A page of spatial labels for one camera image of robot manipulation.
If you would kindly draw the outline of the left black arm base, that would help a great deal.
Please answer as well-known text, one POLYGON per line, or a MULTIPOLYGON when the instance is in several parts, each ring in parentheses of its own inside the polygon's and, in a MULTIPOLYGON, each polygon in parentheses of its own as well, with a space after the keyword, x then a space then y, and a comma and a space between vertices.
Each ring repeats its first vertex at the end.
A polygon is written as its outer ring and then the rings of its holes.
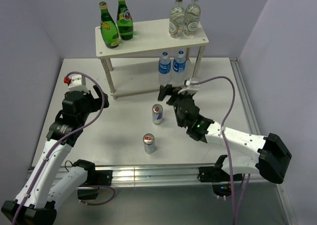
POLYGON ((92 179, 84 182, 77 189, 79 200, 95 200, 101 193, 100 188, 92 188, 91 185, 110 186, 112 181, 112 170, 96 170, 92 179))

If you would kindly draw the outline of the Pocari Sweat bottle front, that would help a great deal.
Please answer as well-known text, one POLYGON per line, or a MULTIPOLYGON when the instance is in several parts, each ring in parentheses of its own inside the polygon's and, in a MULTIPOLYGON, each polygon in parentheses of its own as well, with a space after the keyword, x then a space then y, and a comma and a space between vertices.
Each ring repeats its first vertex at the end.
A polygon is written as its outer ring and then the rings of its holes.
POLYGON ((161 85, 166 85, 171 80, 171 60, 168 52, 163 52, 158 62, 158 81, 161 85))

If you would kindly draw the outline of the pocari sweat bottle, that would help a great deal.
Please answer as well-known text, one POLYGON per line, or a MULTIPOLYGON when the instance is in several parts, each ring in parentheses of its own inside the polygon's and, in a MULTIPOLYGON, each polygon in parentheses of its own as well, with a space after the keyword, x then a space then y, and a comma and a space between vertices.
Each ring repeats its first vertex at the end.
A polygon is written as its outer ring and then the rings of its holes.
POLYGON ((185 78, 186 70, 186 58, 185 53, 180 50, 177 56, 173 60, 172 65, 172 81, 175 83, 181 83, 185 78))
POLYGON ((161 85, 166 85, 171 80, 171 60, 168 52, 163 52, 158 62, 158 81, 161 85))

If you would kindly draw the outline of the Red Bull can front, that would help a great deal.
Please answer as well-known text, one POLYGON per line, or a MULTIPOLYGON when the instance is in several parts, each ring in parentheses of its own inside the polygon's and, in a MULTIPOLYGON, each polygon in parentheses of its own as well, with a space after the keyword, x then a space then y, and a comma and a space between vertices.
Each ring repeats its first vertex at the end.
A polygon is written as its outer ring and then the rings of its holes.
POLYGON ((147 133, 143 136, 143 143, 147 154, 151 154, 155 151, 155 137, 151 133, 147 133))

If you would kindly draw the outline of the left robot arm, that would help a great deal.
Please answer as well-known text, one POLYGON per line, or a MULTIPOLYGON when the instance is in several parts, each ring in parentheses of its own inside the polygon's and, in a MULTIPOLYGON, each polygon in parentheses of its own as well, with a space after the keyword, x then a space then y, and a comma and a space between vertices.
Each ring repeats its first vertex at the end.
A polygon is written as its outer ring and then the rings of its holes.
POLYGON ((98 98, 89 90, 68 91, 62 109, 49 127, 43 152, 31 176, 13 201, 5 201, 1 212, 14 225, 52 225, 57 212, 69 195, 81 184, 91 185, 97 173, 92 162, 78 160, 74 168, 57 184, 55 177, 74 147, 89 114, 109 107, 108 96, 95 85, 98 98))

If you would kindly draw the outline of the green Perrier bottle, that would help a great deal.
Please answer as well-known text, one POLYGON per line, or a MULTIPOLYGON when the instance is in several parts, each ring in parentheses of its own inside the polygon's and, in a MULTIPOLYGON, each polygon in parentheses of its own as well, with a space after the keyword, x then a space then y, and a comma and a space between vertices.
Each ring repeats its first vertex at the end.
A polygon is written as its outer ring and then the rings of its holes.
POLYGON ((99 8, 101 10, 101 35, 103 41, 108 48, 114 49, 119 45, 117 26, 108 11, 105 1, 99 3, 99 8))
POLYGON ((118 0, 117 27, 122 40, 128 41, 133 38, 133 20, 125 0, 118 0))

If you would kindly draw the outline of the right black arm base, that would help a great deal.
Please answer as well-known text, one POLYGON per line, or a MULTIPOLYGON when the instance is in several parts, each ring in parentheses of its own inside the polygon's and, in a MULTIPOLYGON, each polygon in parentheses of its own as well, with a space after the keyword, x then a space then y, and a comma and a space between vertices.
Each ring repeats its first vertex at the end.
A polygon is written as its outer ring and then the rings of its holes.
POLYGON ((229 198, 232 195, 230 175, 220 168, 199 167, 197 180, 201 183, 211 183, 216 197, 229 198))

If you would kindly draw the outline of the red bull can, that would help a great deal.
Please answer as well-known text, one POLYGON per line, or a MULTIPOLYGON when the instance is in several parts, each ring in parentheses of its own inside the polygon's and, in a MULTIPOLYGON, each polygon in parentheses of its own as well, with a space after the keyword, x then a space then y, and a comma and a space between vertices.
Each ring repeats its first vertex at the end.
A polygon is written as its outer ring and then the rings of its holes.
POLYGON ((143 136, 143 143, 147 154, 151 154, 155 151, 155 137, 151 133, 147 133, 143 136))
POLYGON ((154 124, 161 124, 163 120, 163 107, 160 104, 155 104, 152 107, 152 117, 154 124))

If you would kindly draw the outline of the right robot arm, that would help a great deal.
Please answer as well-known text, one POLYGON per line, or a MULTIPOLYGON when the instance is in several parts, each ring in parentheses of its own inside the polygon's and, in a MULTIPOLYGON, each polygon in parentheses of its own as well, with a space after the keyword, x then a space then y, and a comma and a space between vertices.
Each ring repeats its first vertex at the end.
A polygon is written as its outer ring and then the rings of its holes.
POLYGON ((167 104, 174 108, 177 125, 186 128, 190 138, 240 153, 232 159, 228 155, 219 156, 214 165, 216 181, 226 181, 231 174, 259 174, 269 182, 282 184, 292 158, 282 139, 274 133, 267 136, 245 133, 203 117, 193 99, 196 92, 189 86, 168 84, 160 86, 158 100, 170 97, 167 104))

